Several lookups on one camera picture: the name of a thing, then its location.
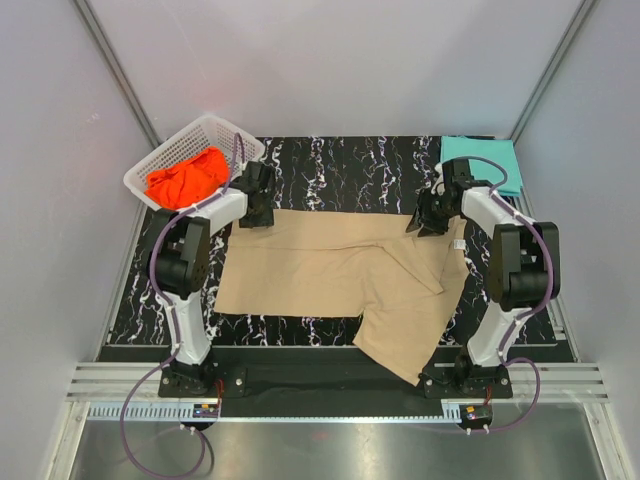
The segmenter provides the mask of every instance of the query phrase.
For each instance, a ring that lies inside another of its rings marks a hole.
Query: black marble tabletop
[[[418,191],[430,185],[440,158],[440,137],[265,138],[265,163],[277,172],[277,208],[412,214]],[[143,274],[147,212],[108,344],[168,345],[165,313]],[[230,227],[211,238],[211,269],[203,289],[207,335],[214,345],[352,345],[361,318],[223,315],[213,311]],[[442,345],[464,344],[487,308],[484,290],[489,251],[486,234],[473,222],[465,232],[467,278]],[[519,343],[554,344],[546,311],[527,322]]]

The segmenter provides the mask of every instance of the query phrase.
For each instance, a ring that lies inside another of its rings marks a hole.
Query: teal cloth
[[[466,137],[442,137],[440,162],[446,162],[455,157],[475,155],[493,160],[503,167],[509,174],[507,183],[498,188],[498,193],[505,196],[517,197],[522,188],[522,177],[516,152],[511,140],[477,140]],[[489,180],[496,184],[502,180],[502,173],[491,165],[477,160],[469,160],[471,174],[476,180]]]

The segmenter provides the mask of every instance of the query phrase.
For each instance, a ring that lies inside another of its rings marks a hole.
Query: orange cloth
[[[212,195],[227,178],[229,167],[224,154],[209,147],[171,168],[151,172],[144,193],[161,207],[177,210]]]

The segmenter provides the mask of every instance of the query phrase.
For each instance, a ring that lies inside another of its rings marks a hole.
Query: white plastic basket
[[[144,193],[148,188],[147,175],[149,173],[171,167],[176,163],[194,157],[207,147],[219,148],[222,153],[224,153],[227,165],[231,166],[233,137],[236,133],[242,135],[245,160],[247,162],[252,160],[257,161],[264,155],[264,145],[252,135],[214,115],[203,115],[136,163],[136,165],[125,174],[124,184],[147,206],[153,210],[158,210],[160,205]],[[238,147],[236,166],[233,169],[231,178],[234,179],[241,175],[242,170],[242,150]]]

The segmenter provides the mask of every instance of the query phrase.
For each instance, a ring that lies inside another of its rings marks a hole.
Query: metal floor
[[[496,405],[496,424],[521,414]],[[185,432],[153,439],[170,423],[130,422],[137,458],[165,475],[190,469],[200,453]],[[520,427],[467,437],[452,425],[219,423],[206,430],[215,452],[200,479],[604,479],[580,405],[540,405]],[[88,421],[74,480],[146,479],[124,460],[117,422]]]

